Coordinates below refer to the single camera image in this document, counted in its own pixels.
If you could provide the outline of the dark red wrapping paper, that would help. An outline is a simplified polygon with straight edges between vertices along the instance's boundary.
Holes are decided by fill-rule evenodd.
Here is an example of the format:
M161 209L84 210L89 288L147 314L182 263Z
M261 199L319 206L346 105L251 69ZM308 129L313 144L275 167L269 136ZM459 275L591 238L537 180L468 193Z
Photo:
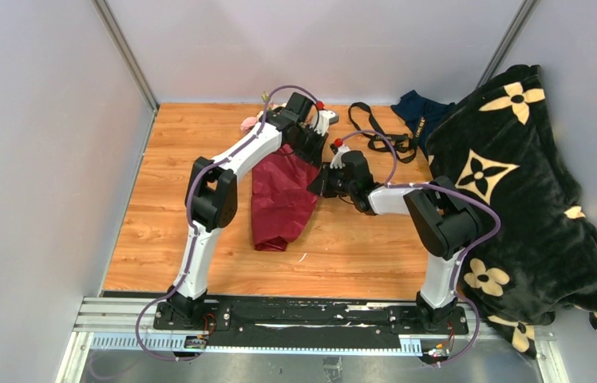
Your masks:
M285 251L303 233L318 197L307 190L319 169L283 145L251 171L251 233L256 251Z

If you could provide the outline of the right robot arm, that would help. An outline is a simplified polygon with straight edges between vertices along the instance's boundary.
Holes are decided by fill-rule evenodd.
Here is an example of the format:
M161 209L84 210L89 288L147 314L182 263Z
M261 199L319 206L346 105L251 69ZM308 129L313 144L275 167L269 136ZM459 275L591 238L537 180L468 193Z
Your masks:
M416 326L426 333L447 330L457 310L456 277L460 253L482 231L476 212L458 197L446 177L421 184L377 182L359 151L338 154L320 167L308 191L323 198L347 198L366 215L407 215L429 254L425 280L415 306L392 314L398 327Z

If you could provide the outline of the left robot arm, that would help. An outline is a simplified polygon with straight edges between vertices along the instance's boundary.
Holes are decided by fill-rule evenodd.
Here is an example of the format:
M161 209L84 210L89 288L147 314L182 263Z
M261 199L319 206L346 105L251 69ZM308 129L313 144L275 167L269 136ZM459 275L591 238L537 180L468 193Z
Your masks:
M265 104L249 132L211 159L195 160L184 205L188 237L179 272L156 309L156 318L186 330L207 318L208 273L219 237L235 218L241 179L284 146L308 164L318 164L338 114L315 97L292 93L284 104Z

